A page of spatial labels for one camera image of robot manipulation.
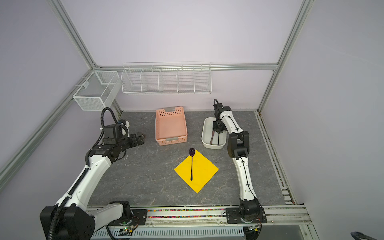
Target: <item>gray marble table surface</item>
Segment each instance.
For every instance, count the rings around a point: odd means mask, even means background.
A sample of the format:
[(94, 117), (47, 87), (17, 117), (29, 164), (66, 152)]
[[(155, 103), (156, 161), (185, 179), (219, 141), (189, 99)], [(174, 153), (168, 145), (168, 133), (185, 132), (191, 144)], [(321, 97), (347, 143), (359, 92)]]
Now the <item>gray marble table surface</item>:
[[(155, 140), (155, 112), (124, 112), (129, 131), (146, 135), (145, 144), (127, 150), (113, 163), (97, 185), (89, 206), (128, 200), (131, 206), (238, 205), (239, 183), (227, 145), (221, 150), (201, 142), (204, 120), (212, 112), (185, 112), (187, 142), (159, 146)], [(253, 111), (234, 111), (239, 126), (250, 134), (249, 170), (253, 188), (262, 205), (284, 205), (284, 197), (272, 167)], [(218, 167), (217, 173), (197, 194), (174, 171), (193, 147)]]

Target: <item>black spoon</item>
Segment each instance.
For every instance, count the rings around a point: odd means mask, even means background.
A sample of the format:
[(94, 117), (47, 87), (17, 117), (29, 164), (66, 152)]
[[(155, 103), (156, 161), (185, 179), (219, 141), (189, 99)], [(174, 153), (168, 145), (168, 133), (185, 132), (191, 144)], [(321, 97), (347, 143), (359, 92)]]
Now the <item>black spoon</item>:
[(189, 155), (191, 156), (191, 181), (193, 179), (192, 177), (192, 170), (193, 170), (193, 156), (195, 155), (195, 149), (194, 148), (190, 148), (189, 149)]

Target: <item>white plastic tray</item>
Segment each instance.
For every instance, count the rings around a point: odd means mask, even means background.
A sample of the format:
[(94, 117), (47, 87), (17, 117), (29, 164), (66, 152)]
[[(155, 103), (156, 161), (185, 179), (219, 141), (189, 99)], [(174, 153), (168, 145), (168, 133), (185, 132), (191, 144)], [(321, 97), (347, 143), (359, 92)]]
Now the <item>white plastic tray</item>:
[(217, 132), (214, 133), (214, 138), (212, 140), (212, 144), (209, 144), (211, 142), (212, 138), (212, 126), (213, 122), (216, 121), (215, 118), (206, 118), (204, 120), (204, 126), (203, 126), (203, 133), (201, 135), (201, 141), (203, 142), (204, 147), (211, 148), (211, 149), (222, 149), (227, 142), (227, 131), (224, 131), (220, 134)]

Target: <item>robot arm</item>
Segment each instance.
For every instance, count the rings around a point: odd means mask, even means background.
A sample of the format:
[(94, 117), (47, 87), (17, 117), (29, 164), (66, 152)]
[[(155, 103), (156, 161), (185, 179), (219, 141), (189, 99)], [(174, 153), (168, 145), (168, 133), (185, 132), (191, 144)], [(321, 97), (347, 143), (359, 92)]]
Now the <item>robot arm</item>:
[(214, 123), (213, 130), (227, 130), (229, 133), (228, 155), (232, 158), (235, 164), (237, 177), (239, 180), (239, 211), (241, 218), (244, 221), (254, 219), (256, 216), (259, 216), (260, 213), (263, 213), (263, 209), (256, 198), (248, 168), (248, 154), (250, 150), (249, 133), (244, 131), (237, 124), (229, 106), (223, 106), (223, 104), (219, 103), (215, 99), (214, 110), (217, 125)]
[[(109, 110), (115, 124), (104, 126), (104, 113)], [(92, 216), (85, 211), (89, 199), (103, 174), (112, 163), (119, 160), (119, 154), (131, 147), (144, 144), (140, 132), (129, 134), (129, 123), (116, 120), (110, 108), (101, 112), (102, 132), (99, 139), (86, 154), (86, 165), (68, 191), (56, 205), (45, 207), (40, 221), (47, 239), (90, 239), (93, 233), (111, 221), (119, 218), (131, 219), (129, 202), (113, 202), (95, 212)]]

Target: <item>wire mesh basket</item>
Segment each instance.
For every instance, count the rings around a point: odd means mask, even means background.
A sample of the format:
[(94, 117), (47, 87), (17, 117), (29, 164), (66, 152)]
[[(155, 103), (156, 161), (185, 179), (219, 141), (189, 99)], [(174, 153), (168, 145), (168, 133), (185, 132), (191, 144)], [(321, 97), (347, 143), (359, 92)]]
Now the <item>wire mesh basket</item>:
[(124, 68), (122, 91), (126, 94), (211, 93), (209, 65)]
[(84, 111), (101, 111), (110, 107), (118, 94), (121, 84), (116, 71), (93, 71), (73, 98)]

